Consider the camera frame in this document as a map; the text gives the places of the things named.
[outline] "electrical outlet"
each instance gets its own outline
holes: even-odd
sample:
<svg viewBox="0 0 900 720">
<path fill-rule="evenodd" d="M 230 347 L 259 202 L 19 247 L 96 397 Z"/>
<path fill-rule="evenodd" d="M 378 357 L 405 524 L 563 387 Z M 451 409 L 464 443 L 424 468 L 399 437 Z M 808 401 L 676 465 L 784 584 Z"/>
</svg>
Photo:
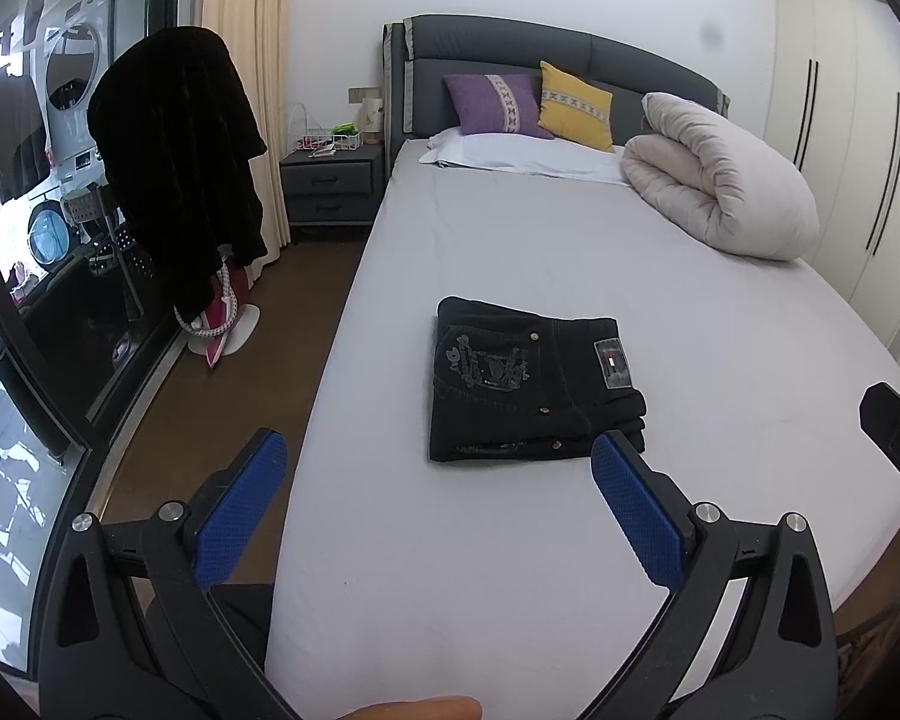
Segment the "electrical outlet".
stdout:
<svg viewBox="0 0 900 720">
<path fill-rule="evenodd" d="M 381 98 L 382 96 L 383 93 L 379 86 L 351 86 L 347 90 L 347 99 L 355 105 L 362 103 L 364 98 Z"/>
</svg>

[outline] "upholstered headboard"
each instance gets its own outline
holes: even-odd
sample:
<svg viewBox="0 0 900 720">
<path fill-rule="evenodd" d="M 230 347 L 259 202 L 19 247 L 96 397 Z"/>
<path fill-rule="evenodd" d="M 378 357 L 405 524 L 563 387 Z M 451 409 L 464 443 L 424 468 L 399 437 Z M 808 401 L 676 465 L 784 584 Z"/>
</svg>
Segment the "upholstered headboard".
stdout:
<svg viewBox="0 0 900 720">
<path fill-rule="evenodd" d="M 443 77 L 520 73 L 540 95 L 540 61 L 613 93 L 615 143 L 640 132 L 648 92 L 669 92 L 724 116 L 730 100 L 714 84 L 670 60 L 625 43 L 539 23 L 484 16 L 414 16 L 384 28 L 386 163 L 404 141 L 460 123 Z"/>
</svg>

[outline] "yellow pillow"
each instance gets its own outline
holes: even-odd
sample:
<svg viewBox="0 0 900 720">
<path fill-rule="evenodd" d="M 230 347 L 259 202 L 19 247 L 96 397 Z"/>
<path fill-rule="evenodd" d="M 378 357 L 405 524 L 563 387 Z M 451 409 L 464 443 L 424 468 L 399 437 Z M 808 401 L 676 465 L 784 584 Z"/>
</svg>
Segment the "yellow pillow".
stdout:
<svg viewBox="0 0 900 720">
<path fill-rule="evenodd" d="M 543 70 L 540 127 L 583 146 L 613 151 L 610 135 L 613 95 L 547 62 L 540 62 L 540 70 Z"/>
</svg>

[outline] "brown floor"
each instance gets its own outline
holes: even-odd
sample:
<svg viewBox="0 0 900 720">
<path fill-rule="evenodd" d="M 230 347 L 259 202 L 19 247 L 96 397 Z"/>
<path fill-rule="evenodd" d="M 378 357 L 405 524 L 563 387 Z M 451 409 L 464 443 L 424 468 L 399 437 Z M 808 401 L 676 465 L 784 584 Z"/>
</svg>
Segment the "brown floor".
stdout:
<svg viewBox="0 0 900 720">
<path fill-rule="evenodd" d="M 357 241 L 286 248 L 252 290 L 261 317 L 247 346 L 213 372 L 202 358 L 183 354 L 124 456 L 104 521 L 149 517 L 170 498 L 186 500 L 211 471 L 230 463 L 257 428 L 274 428 L 287 440 L 292 470 L 231 581 L 274 580 L 293 468 L 363 247 Z M 234 405 L 225 413 L 223 403 Z M 142 600 L 146 595 L 142 589 Z M 838 632 L 899 596 L 900 533 L 837 611 Z"/>
</svg>

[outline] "beige curtain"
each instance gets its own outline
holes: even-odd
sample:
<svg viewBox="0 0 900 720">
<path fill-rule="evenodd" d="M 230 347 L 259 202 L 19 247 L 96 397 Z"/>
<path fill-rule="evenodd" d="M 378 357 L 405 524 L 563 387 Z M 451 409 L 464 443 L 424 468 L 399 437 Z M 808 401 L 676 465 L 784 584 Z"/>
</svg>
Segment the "beige curtain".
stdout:
<svg viewBox="0 0 900 720">
<path fill-rule="evenodd" d="M 226 41 L 268 147 L 266 154 L 250 160 L 253 184 L 264 206 L 266 241 L 266 257 L 254 263 L 254 278 L 290 242 L 280 187 L 280 160 L 288 146 L 288 4 L 289 0 L 203 0 L 202 25 Z"/>
</svg>

